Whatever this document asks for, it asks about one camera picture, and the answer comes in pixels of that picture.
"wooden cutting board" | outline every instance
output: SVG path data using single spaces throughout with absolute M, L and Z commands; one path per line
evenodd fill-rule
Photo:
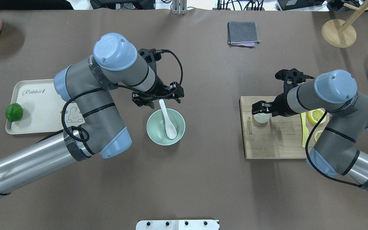
M 291 117 L 271 117 L 269 122 L 260 124 L 252 115 L 252 104 L 258 101 L 272 102 L 275 96 L 242 96 L 240 99 L 242 137 L 245 158 L 247 159 L 303 159 L 306 158 L 302 148 L 302 123 L 300 115 Z M 314 124 L 306 118 L 306 126 L 311 132 Z M 315 130 L 323 130 L 329 122 L 320 124 Z M 309 148 L 315 144 L 313 136 Z

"light green bowl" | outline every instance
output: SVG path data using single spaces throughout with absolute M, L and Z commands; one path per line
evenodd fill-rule
M 177 130 L 177 137 L 169 139 L 165 132 L 165 120 L 161 109 L 155 111 L 147 121 L 147 134 L 150 139 L 159 145 L 172 145 L 183 137 L 185 122 L 183 116 L 174 109 L 167 109 L 168 117 Z

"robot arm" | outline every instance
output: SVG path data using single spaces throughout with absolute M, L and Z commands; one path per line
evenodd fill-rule
M 335 70 L 299 86 L 312 77 L 296 69 L 281 70 L 276 76 L 284 81 L 285 92 L 273 102 L 255 103 L 252 114 L 288 117 L 324 108 L 331 117 L 309 153 L 311 162 L 327 176 L 350 176 L 368 192 L 368 154 L 354 146 L 363 130 L 368 130 L 368 96 L 357 91 L 350 73 Z
M 165 86 L 157 76 L 155 61 L 162 52 L 137 52 L 122 35 L 110 33 L 96 42 L 92 56 L 60 71 L 54 79 L 55 89 L 63 100 L 76 101 L 85 123 L 1 159 L 0 198 L 95 153 L 109 158 L 128 149 L 132 141 L 110 90 L 136 90 L 132 99 L 138 106 L 154 108 L 152 101 L 161 96 L 180 103 L 184 96 L 181 81 Z

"yellow knife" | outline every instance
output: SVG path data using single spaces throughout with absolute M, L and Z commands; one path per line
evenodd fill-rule
M 306 127 L 306 113 L 301 113 L 301 120 L 302 120 L 302 148 L 306 146 L 306 141 L 309 137 L 309 129 Z

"lime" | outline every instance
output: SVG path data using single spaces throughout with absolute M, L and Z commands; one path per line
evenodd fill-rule
M 314 138 L 314 141 L 317 142 L 317 140 L 319 139 L 320 135 L 322 135 L 323 133 L 323 130 L 319 130 L 317 132 L 315 132 L 313 138 Z
M 313 123 L 316 124 L 323 116 L 325 112 L 321 109 L 315 109 L 315 110 L 311 110 L 308 112 L 308 120 Z
M 16 122 L 22 119 L 24 110 L 18 103 L 9 105 L 5 111 L 5 117 L 9 122 Z

